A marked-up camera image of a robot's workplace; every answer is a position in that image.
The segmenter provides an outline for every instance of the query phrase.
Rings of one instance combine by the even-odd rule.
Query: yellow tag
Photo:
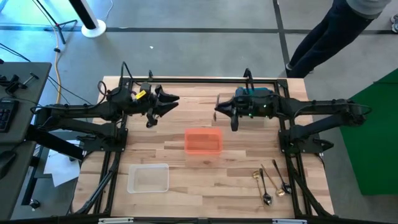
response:
[[[136,95],[137,100],[138,100],[139,98],[143,97],[145,94],[147,94],[147,92],[145,92],[145,90],[142,90],[141,92],[139,92],[139,93]]]

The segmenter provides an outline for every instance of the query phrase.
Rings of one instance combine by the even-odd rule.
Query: person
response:
[[[285,66],[288,78],[304,78],[357,38],[391,0],[334,0],[325,18],[301,42]]]
[[[392,31],[398,33],[398,14],[391,17]]]

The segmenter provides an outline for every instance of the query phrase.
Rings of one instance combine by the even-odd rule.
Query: clear plastic container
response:
[[[169,165],[131,165],[127,191],[134,193],[166,192],[169,190]]]
[[[219,128],[189,128],[185,130],[185,152],[193,155],[220,154],[223,150]]]

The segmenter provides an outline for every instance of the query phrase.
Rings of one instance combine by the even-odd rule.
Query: keyboard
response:
[[[3,100],[0,101],[0,133],[7,133],[12,119],[17,113],[19,101]]]

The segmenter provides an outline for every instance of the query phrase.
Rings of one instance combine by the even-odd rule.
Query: white paper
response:
[[[77,140],[71,140],[68,142],[79,144],[79,141]],[[44,174],[52,174],[54,186],[59,186],[79,176],[79,162],[77,160],[71,162],[68,156],[64,156],[54,150],[50,150],[47,162],[45,163]]]

